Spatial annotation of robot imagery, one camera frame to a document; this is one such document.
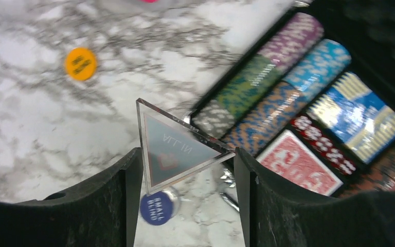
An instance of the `marble surface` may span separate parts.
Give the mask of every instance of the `marble surface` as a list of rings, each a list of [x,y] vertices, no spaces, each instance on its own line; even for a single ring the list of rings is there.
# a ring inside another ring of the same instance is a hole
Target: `marble surface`
[[[139,146],[135,100],[175,116],[270,27],[291,0],[0,0],[0,201],[43,199]],[[89,47],[85,82],[63,69]],[[176,217],[139,220],[135,246],[244,246],[240,218],[203,171],[175,187]]]

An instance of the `clear triangle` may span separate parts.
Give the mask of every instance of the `clear triangle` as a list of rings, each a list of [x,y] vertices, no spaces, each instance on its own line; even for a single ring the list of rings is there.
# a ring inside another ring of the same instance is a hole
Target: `clear triangle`
[[[143,99],[136,102],[147,194],[235,156],[216,138]]]

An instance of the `poker set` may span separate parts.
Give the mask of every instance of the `poker set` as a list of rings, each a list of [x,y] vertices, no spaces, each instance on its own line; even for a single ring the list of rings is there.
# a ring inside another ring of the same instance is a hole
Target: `poker set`
[[[292,7],[189,118],[322,195],[395,191],[395,1]]]

